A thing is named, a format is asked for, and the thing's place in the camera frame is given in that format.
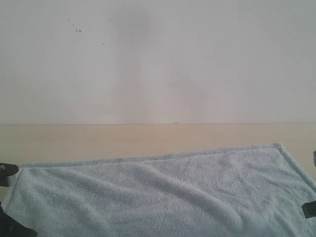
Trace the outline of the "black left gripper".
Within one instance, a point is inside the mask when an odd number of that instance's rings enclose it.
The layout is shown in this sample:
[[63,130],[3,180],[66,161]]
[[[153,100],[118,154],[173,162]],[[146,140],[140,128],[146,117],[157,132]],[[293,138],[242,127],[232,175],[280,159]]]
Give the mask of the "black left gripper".
[[[9,163],[0,164],[0,186],[10,187],[15,180],[19,166]],[[0,237],[37,237],[38,233],[29,229],[9,215],[0,207]]]

